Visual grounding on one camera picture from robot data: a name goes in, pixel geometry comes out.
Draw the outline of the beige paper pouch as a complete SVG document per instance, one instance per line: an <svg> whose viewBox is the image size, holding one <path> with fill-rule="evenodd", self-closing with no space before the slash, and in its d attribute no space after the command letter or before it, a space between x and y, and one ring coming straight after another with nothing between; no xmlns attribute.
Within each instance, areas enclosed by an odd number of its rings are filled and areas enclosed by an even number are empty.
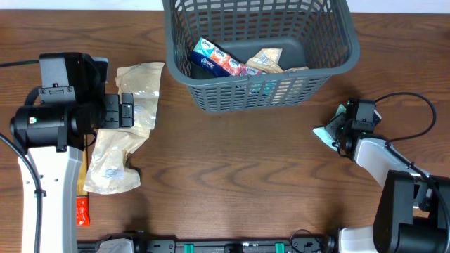
<svg viewBox="0 0 450 253"><path fill-rule="evenodd" d="M150 136L150 130L100 129L84 182L84 190L101 195L125 193L141 185L140 175L126 165L127 158Z"/></svg>
<svg viewBox="0 0 450 253"><path fill-rule="evenodd" d="M266 74L278 74L283 72L297 72L300 70L308 70L308 67L292 67L290 69L282 69L278 64L282 48L263 48L256 55L251 57L245 64L247 68L252 68Z"/></svg>
<svg viewBox="0 0 450 253"><path fill-rule="evenodd" d="M132 93L134 97L134 126L149 131L155 128L162 62L140 63L117 69L115 78L119 94Z"/></svg>

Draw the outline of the teal wet wipes packet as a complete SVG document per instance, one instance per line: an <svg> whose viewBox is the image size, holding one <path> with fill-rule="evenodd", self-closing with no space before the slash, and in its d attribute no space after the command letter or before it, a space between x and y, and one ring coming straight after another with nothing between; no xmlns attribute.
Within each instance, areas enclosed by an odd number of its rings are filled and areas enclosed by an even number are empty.
<svg viewBox="0 0 450 253"><path fill-rule="evenodd" d="M336 116L340 115L341 113L345 113L346 108L344 105L339 105L337 108L337 111L335 113ZM332 136L325 130L324 126L318 127L313 129L313 132L321 139L323 143L325 143L329 148L336 151L337 148L332 146L332 143L334 142L334 139Z"/></svg>

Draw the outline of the colourful Kleenex tissue multipack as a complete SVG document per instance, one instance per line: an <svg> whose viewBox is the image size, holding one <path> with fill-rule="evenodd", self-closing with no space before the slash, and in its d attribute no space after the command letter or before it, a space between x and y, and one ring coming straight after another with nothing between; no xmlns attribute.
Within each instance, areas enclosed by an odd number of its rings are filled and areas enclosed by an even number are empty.
<svg viewBox="0 0 450 253"><path fill-rule="evenodd" d="M190 55L191 61L215 77L259 76L261 70L238 62L228 53L204 38L200 38Z"/></svg>

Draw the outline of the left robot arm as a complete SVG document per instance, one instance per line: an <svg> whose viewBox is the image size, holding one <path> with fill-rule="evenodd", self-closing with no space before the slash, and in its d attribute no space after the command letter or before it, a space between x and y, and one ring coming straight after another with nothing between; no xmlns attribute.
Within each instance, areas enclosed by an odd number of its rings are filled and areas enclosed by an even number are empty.
<svg viewBox="0 0 450 253"><path fill-rule="evenodd" d="M47 124L37 107L19 109L11 125L18 145L24 189L22 251L76 252L76 199L84 133L71 122L69 104L43 111L61 124Z"/></svg>

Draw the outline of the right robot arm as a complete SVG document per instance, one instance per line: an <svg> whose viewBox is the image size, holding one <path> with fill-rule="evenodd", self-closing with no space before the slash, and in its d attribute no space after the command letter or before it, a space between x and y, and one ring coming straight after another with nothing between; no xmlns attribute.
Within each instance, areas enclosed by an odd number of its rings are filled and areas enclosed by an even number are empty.
<svg viewBox="0 0 450 253"><path fill-rule="evenodd" d="M341 157L382 186L373 225L343 228L339 252L448 252L449 179L418 168L373 130L380 116L341 112L325 126Z"/></svg>

